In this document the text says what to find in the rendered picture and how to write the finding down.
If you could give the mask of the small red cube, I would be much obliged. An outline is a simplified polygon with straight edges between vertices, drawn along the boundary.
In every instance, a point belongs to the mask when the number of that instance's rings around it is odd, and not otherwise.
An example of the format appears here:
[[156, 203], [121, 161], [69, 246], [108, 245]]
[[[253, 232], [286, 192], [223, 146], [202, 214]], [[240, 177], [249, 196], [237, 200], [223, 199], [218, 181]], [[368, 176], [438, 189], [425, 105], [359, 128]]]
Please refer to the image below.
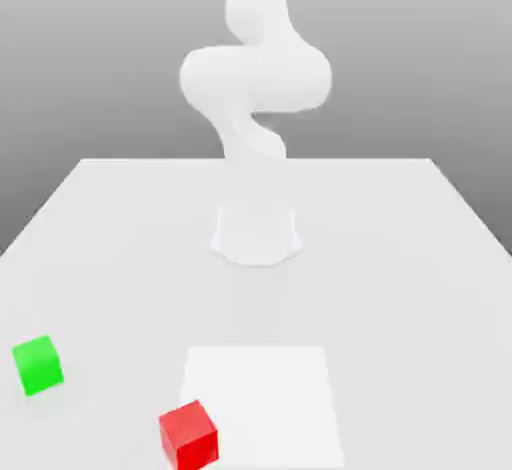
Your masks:
[[218, 430], [199, 400], [162, 414], [158, 422], [173, 470], [200, 470], [219, 459]]

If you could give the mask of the small green cube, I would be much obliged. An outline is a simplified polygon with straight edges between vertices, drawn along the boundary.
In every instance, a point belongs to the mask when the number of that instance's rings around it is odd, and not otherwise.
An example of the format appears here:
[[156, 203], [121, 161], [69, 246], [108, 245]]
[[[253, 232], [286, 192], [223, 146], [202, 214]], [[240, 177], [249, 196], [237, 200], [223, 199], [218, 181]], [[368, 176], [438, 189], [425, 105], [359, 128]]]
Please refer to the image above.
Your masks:
[[15, 345], [12, 355], [26, 396], [64, 382], [58, 352], [48, 335]]

